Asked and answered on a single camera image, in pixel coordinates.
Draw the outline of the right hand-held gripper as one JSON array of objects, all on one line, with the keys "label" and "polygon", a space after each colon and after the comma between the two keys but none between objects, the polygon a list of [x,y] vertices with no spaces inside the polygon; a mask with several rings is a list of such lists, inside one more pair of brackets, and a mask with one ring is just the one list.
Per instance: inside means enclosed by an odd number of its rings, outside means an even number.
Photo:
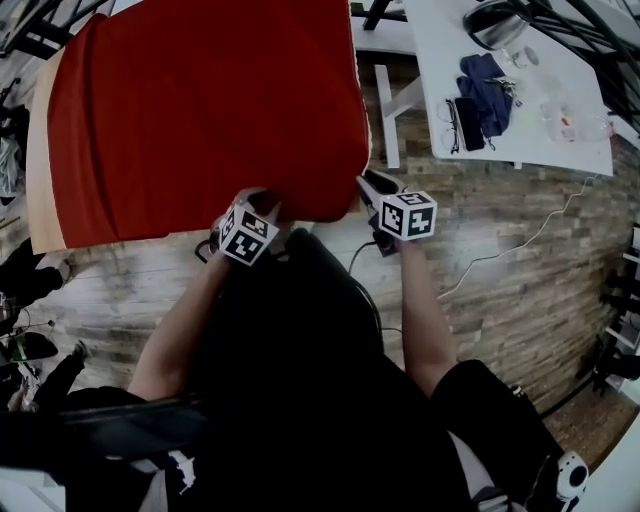
[{"label": "right hand-held gripper", "polygon": [[426,192],[404,192],[407,185],[399,178],[376,170],[366,170],[356,182],[360,199],[373,217],[373,237],[383,257],[397,251],[397,241],[434,234],[437,203]]}]

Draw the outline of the red tablecloth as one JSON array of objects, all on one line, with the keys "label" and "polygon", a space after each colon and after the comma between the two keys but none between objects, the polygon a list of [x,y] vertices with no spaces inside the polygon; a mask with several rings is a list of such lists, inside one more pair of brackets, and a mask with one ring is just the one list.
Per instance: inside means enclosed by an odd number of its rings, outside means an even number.
[{"label": "red tablecloth", "polygon": [[69,248],[202,230],[270,190],[334,222],[370,156],[347,0],[141,0],[65,46],[47,104]]}]

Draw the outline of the person's left forearm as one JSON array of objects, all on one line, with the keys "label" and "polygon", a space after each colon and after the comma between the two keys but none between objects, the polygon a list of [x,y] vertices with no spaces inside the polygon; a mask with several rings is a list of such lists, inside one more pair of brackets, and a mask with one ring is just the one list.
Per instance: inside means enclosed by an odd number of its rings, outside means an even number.
[{"label": "person's left forearm", "polygon": [[231,270],[231,259],[215,253],[145,343],[128,392],[146,401],[180,395],[211,312]]}]

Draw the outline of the black-framed eyeglasses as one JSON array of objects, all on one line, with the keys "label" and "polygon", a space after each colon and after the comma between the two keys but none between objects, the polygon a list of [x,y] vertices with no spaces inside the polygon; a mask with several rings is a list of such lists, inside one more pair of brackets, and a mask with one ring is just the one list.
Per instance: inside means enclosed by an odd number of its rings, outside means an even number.
[{"label": "black-framed eyeglasses", "polygon": [[460,152],[461,142],[457,113],[454,102],[451,99],[444,101],[441,109],[441,118],[446,124],[446,129],[442,134],[442,143],[450,155],[456,155]]}]

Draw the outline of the black smartphone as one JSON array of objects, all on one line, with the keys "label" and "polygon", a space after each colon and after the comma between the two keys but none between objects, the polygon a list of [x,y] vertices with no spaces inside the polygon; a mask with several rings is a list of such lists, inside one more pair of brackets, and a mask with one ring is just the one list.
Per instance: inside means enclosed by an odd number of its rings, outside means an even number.
[{"label": "black smartphone", "polygon": [[480,117],[475,102],[471,98],[459,97],[454,100],[458,128],[466,151],[478,151],[485,147]]}]

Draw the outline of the navy blue cloth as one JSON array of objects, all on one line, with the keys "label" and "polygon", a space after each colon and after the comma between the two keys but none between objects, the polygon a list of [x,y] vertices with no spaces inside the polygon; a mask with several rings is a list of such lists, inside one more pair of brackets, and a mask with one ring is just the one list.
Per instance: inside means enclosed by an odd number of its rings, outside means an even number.
[{"label": "navy blue cloth", "polygon": [[474,101],[484,136],[501,136],[509,127],[513,107],[513,98],[500,83],[506,75],[489,53],[462,58],[460,72],[456,78],[460,95]]}]

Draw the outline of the bunch of keys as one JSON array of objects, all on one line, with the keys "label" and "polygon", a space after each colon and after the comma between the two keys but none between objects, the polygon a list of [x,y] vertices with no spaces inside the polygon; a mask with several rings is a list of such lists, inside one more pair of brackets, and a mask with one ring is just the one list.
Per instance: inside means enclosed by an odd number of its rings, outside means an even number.
[{"label": "bunch of keys", "polygon": [[522,101],[519,98],[520,84],[517,81],[511,80],[509,77],[502,76],[493,78],[492,82],[512,99],[513,104],[517,108],[522,106]]}]

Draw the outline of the black and silver helmet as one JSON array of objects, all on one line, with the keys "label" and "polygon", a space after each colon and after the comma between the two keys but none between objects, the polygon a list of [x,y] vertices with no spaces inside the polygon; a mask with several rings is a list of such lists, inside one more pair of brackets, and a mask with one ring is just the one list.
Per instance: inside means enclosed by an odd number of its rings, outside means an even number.
[{"label": "black and silver helmet", "polygon": [[481,48],[504,49],[529,27],[530,12],[520,0],[485,0],[462,18],[466,33]]}]

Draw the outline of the clear glass cup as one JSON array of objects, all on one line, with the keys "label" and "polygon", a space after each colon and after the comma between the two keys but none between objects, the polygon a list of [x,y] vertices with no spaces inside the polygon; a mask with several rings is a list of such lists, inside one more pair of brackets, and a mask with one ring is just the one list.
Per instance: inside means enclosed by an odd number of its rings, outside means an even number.
[{"label": "clear glass cup", "polygon": [[527,45],[521,45],[508,50],[510,62],[517,69],[526,69],[529,67],[537,67],[540,59],[536,52]]}]

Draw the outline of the clear plastic bag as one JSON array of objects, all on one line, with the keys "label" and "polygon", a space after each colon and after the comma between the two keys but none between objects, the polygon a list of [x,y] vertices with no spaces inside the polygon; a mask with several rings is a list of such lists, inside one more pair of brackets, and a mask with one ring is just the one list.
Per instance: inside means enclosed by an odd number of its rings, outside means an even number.
[{"label": "clear plastic bag", "polygon": [[564,100],[550,100],[540,105],[543,124],[554,142],[601,142],[614,135],[607,116],[596,115]]}]

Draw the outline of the white table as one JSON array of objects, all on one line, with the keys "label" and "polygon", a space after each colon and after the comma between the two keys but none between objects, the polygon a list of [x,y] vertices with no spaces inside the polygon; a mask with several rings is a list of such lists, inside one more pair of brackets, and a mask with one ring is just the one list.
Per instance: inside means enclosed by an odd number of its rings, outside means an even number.
[{"label": "white table", "polygon": [[610,176],[613,173],[608,134],[591,135],[586,141],[562,142],[550,135],[551,121],[561,106],[569,107],[580,125],[605,120],[594,70],[561,44],[533,28],[525,29],[519,43],[540,57],[537,66],[519,69],[503,52],[495,58],[507,76],[522,86],[522,104],[514,109],[505,134],[477,151],[452,152],[445,144],[450,124],[446,102],[458,96],[456,79],[460,60],[480,52],[466,34],[462,18],[475,0],[402,0],[406,19],[383,19],[368,30],[366,18],[351,19],[354,45],[358,50],[413,55],[419,75],[404,89],[392,92],[388,70],[375,68],[386,163],[400,165],[396,119],[408,109],[423,104],[428,118],[431,151],[439,159],[509,162],[516,167],[535,164]]}]

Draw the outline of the person's black shirt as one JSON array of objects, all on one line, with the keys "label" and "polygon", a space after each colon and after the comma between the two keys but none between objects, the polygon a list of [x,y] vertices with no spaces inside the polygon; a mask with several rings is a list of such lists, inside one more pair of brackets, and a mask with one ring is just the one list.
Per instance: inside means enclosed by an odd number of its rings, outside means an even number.
[{"label": "person's black shirt", "polygon": [[561,451],[535,409],[482,362],[454,365],[431,394],[385,355],[199,356],[128,389],[70,393],[62,412],[164,412],[193,461],[186,485],[167,454],[169,512],[476,512],[501,496],[554,512]]}]

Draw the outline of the black tablet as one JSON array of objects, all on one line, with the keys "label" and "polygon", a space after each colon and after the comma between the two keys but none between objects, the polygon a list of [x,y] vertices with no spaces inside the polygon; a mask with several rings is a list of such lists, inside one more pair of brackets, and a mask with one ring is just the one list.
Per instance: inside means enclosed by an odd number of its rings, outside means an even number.
[{"label": "black tablet", "polygon": [[205,440],[213,425],[198,398],[64,412],[65,431],[91,455],[133,462],[189,448]]}]

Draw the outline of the black mesh office chair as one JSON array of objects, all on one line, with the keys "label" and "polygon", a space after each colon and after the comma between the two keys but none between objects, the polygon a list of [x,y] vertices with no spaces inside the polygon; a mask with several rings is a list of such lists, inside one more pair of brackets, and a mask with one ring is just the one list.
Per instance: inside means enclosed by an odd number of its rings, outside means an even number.
[{"label": "black mesh office chair", "polygon": [[[15,77],[6,87],[0,91],[0,138],[13,136],[24,151],[24,163],[26,172],[27,137],[30,121],[30,112],[24,104],[13,107],[5,105],[12,89],[21,83],[20,77]],[[6,207],[15,198],[0,197],[0,206]]]}]

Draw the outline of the white round-lens device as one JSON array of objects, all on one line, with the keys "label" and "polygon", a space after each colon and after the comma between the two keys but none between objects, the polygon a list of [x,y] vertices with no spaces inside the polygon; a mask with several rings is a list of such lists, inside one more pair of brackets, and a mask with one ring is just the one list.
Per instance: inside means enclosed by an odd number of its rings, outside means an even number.
[{"label": "white round-lens device", "polygon": [[568,451],[558,460],[556,496],[561,501],[578,498],[586,489],[589,468],[575,451]]}]

